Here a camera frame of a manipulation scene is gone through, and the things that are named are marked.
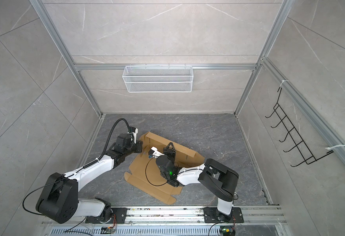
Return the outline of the brown cardboard box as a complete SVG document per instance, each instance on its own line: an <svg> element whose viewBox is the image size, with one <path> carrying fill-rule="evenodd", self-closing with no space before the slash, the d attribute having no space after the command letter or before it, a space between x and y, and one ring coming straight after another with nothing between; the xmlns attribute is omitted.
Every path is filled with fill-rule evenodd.
<svg viewBox="0 0 345 236"><path fill-rule="evenodd" d="M129 166L130 172L124 173L125 181L165 204L174 204L176 199L173 196L179 195L182 191L182 187L173 187L169 184L165 184L166 180L161 176L160 170L156 165L156 160L154 158L149 158L148 155L152 147L156 147L158 151L162 152L163 148L165 148L171 140L152 132L142 135L140 140L143 142L143 152L137 155ZM192 169L204 164L204 157L198 152L175 142L173 145L176 149L175 161L179 167Z"/></svg>

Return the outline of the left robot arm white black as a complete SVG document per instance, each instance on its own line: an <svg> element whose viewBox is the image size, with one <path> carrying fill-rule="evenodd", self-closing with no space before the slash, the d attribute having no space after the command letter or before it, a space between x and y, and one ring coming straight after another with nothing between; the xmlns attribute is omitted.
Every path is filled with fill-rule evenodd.
<svg viewBox="0 0 345 236"><path fill-rule="evenodd" d="M111 204L103 199L80 199L79 191L88 183L120 165L125 157L142 152L142 141L137 140L138 129L120 134L104 155L89 164L65 174L49 176L36 203L36 211L57 223L72 217L85 216L95 223L111 220Z"/></svg>

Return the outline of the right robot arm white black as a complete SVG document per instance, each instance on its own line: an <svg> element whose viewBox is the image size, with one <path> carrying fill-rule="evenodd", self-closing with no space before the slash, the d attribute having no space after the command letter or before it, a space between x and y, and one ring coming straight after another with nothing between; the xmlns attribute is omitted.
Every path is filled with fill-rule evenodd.
<svg viewBox="0 0 345 236"><path fill-rule="evenodd" d="M173 187L202 184L218 198L216 220L230 219L239 179L236 171L211 158L196 167L178 167L175 164L176 149L173 143L169 143L163 152L152 147L148 155L150 159L156 159L156 165L161 176L166 180L166 184Z"/></svg>

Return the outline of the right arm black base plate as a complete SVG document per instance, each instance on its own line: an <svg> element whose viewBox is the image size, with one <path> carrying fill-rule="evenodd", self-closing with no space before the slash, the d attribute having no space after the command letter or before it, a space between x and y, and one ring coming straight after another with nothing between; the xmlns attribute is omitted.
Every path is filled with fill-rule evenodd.
<svg viewBox="0 0 345 236"><path fill-rule="evenodd" d="M244 223L241 208L233 207L230 215L218 211L216 207L204 207L203 209L205 223Z"/></svg>

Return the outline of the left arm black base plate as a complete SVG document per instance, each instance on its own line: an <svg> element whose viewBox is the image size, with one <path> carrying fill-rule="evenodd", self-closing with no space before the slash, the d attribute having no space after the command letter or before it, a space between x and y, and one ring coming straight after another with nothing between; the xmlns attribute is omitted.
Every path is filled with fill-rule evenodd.
<svg viewBox="0 0 345 236"><path fill-rule="evenodd" d="M127 216L127 208L116 207L105 209L100 216L89 216L86 218L85 223L92 224L124 224Z"/></svg>

